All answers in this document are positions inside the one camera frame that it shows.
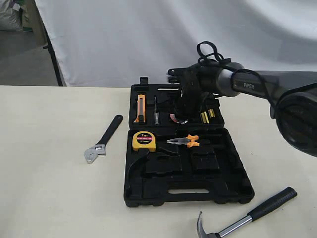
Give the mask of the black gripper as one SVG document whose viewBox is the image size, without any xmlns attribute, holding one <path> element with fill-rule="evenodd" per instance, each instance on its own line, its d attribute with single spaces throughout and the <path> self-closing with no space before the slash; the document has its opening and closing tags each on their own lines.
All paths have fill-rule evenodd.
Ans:
<svg viewBox="0 0 317 238">
<path fill-rule="evenodd" d="M 200 110 L 201 95 L 198 85 L 181 86 L 174 100 L 173 114 L 184 119 L 193 118 Z"/>
</svg>

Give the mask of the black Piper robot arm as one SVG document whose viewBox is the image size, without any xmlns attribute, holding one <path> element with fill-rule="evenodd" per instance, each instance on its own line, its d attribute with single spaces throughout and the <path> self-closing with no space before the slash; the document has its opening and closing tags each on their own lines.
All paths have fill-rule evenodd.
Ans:
<svg viewBox="0 0 317 238">
<path fill-rule="evenodd" d="M 282 137 L 294 148 L 317 155 L 317 73 L 315 71 L 253 71 L 236 62 L 196 63 L 167 72 L 179 83 L 174 103 L 176 118 L 198 113 L 207 94 L 236 97 L 241 93 L 266 99 L 270 117 Z"/>
</svg>

